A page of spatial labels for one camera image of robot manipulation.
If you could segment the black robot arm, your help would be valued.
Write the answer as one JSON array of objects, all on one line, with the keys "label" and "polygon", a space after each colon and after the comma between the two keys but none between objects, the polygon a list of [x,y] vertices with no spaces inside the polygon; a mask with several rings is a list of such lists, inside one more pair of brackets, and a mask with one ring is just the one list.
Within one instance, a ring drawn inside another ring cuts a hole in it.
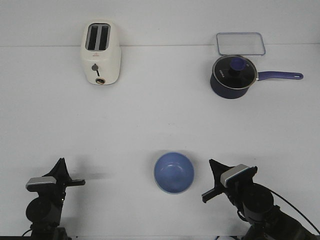
[{"label": "black robot arm", "polygon": [[250,224],[244,240],[318,240],[299,221],[281,211],[274,203],[276,193],[253,181],[258,172],[256,166],[239,164],[227,166],[214,159],[209,160],[214,187],[201,195],[204,203],[225,194],[236,207],[238,217]]},{"label": "black robot arm", "polygon": [[70,240],[66,229],[60,227],[62,209],[66,199],[66,188],[83,186],[84,179],[72,179],[66,161],[60,158],[49,173],[41,177],[32,177],[25,188],[37,193],[25,210],[31,222],[32,240]]}]

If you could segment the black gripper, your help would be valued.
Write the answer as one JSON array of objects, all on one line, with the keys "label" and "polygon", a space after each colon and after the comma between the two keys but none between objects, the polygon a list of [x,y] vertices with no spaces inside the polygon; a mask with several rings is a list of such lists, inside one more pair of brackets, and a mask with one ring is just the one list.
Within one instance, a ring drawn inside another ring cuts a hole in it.
[{"label": "black gripper", "polygon": [[248,222],[265,222],[274,207],[274,198],[264,186],[254,183],[252,172],[249,175],[232,179],[227,187],[221,183],[221,174],[233,168],[214,159],[209,160],[213,173],[214,187],[201,195],[202,201],[207,203],[214,197],[225,194],[237,210],[243,214]]},{"label": "black gripper", "polygon": [[84,179],[72,180],[66,165],[65,158],[59,158],[54,167],[43,177],[57,178],[55,185],[43,187],[38,197],[33,199],[27,206],[25,214],[29,221],[34,224],[59,224],[61,221],[62,208],[66,198],[66,188],[83,186]]}]

